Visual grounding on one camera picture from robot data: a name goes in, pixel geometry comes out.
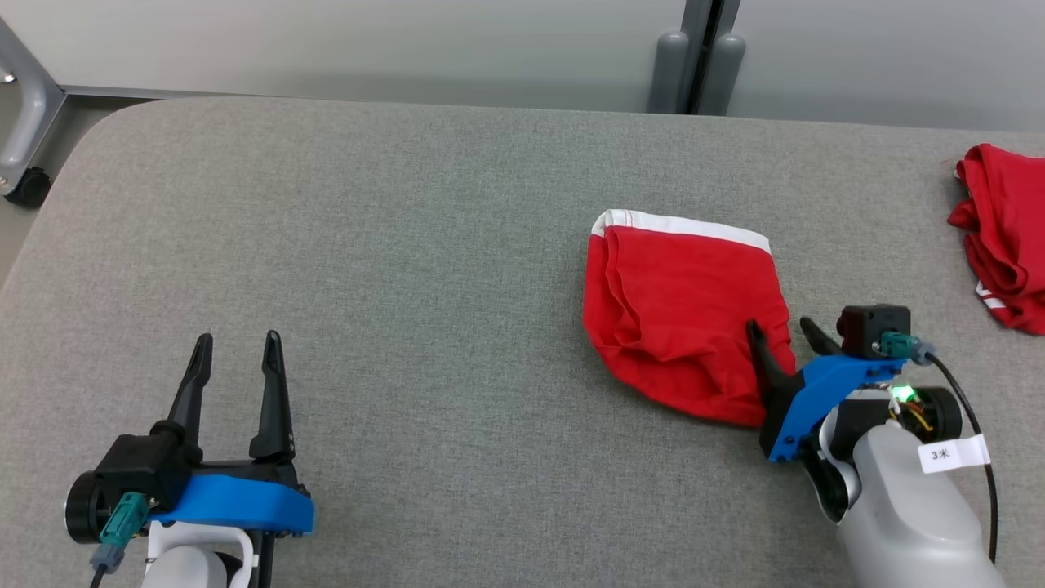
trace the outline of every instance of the white label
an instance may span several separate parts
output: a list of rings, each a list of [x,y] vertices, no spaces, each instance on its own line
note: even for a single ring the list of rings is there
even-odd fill
[[[991,463],[983,436],[923,445],[918,448],[918,456],[927,474]]]

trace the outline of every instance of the floor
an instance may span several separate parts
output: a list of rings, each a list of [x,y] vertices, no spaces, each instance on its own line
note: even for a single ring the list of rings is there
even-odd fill
[[[112,112],[140,101],[142,100],[70,96],[44,138],[32,165],[42,167],[53,180],[61,172],[62,164],[73,147],[91,126]],[[21,103],[21,90],[17,81],[0,85],[0,144],[7,140]],[[36,210],[25,210],[0,198],[0,285],[15,263],[36,216]]]

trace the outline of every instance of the black cable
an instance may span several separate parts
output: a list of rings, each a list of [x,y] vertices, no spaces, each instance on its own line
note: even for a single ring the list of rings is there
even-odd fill
[[[94,572],[94,580],[91,581],[91,588],[101,586],[101,578],[106,575],[106,564],[98,564],[98,571]]]
[[[934,354],[925,354],[925,357],[939,369],[944,378],[947,378],[947,383],[951,385],[954,396],[961,403],[961,408],[966,409],[966,415],[969,416],[969,423],[973,426],[973,432],[977,436],[983,434],[983,431],[979,428],[979,421],[976,420],[976,414],[973,413],[973,407],[969,404],[969,398],[966,397],[966,393],[961,390],[958,381],[954,379],[951,371]],[[995,556],[998,554],[998,487],[994,481],[994,468],[990,464],[983,465],[983,472],[986,474],[986,492],[991,497],[991,544],[988,548],[988,556],[991,558],[991,563],[994,563]]]

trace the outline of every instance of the red garment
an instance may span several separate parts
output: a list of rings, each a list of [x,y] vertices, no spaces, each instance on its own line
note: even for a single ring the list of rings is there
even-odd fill
[[[591,229],[584,327],[609,371],[650,399],[703,419],[765,419],[747,345],[757,320],[794,372],[788,310],[765,236],[633,210]]]
[[[1005,327],[1045,335],[1045,159],[983,143],[957,174],[970,197],[947,220],[972,231],[966,254],[977,293]]]

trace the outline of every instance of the gray table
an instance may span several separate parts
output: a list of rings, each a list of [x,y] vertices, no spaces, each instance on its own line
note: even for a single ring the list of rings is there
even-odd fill
[[[984,140],[1045,155],[1042,136],[727,118],[270,98],[118,112],[70,158],[0,292],[0,584],[87,585],[69,485],[165,416],[205,331],[201,443],[245,456],[277,329],[318,522],[281,542],[274,586],[851,586],[800,468],[644,400],[588,344],[588,231],[627,207],[769,236],[795,322],[909,306],[983,422],[1001,570],[1041,586],[1045,342],[988,316],[945,222],[954,158]],[[982,474],[954,477],[985,522]],[[104,585],[136,586],[141,557]]]

